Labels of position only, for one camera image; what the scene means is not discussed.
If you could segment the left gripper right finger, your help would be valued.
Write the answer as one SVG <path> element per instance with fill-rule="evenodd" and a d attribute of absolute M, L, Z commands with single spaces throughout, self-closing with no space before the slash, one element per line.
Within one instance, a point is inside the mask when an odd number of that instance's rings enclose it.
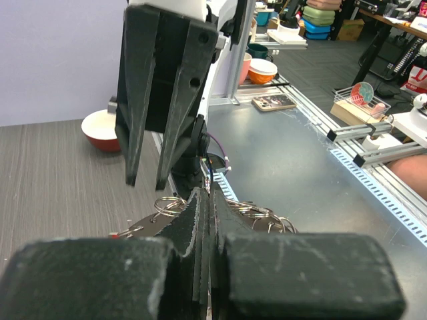
<path fill-rule="evenodd" d="M 267 233 L 209 195 L 214 319 L 400 319 L 406 300 L 374 238 Z"/>

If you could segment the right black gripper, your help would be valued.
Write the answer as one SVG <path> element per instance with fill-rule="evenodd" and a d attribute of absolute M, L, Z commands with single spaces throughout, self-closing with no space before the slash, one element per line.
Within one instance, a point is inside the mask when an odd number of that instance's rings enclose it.
<path fill-rule="evenodd" d="M 125 183 L 134 186 L 144 131 L 163 133 L 155 188 L 191 145 L 197 99 L 216 48 L 214 25 L 148 5 L 124 13 L 115 133 L 125 159 Z"/>

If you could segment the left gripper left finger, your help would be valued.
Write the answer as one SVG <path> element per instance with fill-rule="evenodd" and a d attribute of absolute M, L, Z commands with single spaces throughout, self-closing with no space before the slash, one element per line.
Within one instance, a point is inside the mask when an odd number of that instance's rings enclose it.
<path fill-rule="evenodd" d="M 153 237 L 38 241 L 1 278 L 2 319 L 205 319 L 209 196 Z"/>

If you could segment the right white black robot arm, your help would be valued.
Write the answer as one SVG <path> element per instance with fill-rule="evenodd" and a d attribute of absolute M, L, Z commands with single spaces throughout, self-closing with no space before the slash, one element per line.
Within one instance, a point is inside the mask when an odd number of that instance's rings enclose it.
<path fill-rule="evenodd" d="M 207 153 L 201 107 L 220 59 L 239 45 L 246 1 L 129 1 L 123 13 L 115 133 L 134 186 L 146 132 L 163 136 L 156 189 L 192 178 Z"/>

